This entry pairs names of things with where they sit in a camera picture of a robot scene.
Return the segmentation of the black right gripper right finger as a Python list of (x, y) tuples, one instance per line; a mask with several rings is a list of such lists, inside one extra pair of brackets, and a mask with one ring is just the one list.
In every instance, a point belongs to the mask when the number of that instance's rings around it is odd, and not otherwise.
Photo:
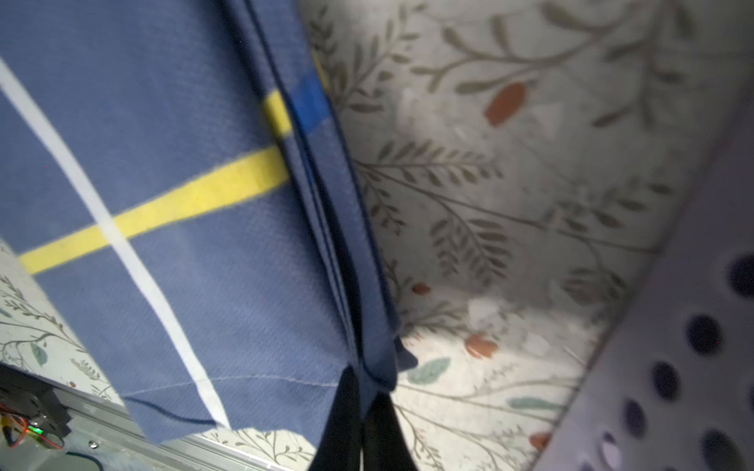
[(417, 471), (388, 394), (379, 394), (363, 425), (365, 471)]

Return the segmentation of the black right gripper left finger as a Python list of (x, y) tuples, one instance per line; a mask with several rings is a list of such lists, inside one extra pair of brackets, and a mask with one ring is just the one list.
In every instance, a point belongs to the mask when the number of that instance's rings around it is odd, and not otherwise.
[(361, 469), (361, 398), (359, 380), (347, 368), (337, 388), (330, 415), (309, 471)]

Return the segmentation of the purple plastic basket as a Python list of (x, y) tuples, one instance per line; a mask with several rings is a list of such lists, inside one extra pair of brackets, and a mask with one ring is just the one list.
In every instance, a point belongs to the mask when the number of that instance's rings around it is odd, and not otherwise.
[(753, 107), (541, 453), (539, 470), (753, 466)]

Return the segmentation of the navy striped pillowcase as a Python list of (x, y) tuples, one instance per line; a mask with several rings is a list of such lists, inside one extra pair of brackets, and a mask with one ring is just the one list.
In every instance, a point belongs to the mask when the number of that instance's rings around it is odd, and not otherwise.
[(292, 1), (5, 1), (1, 235), (157, 443), (416, 359)]

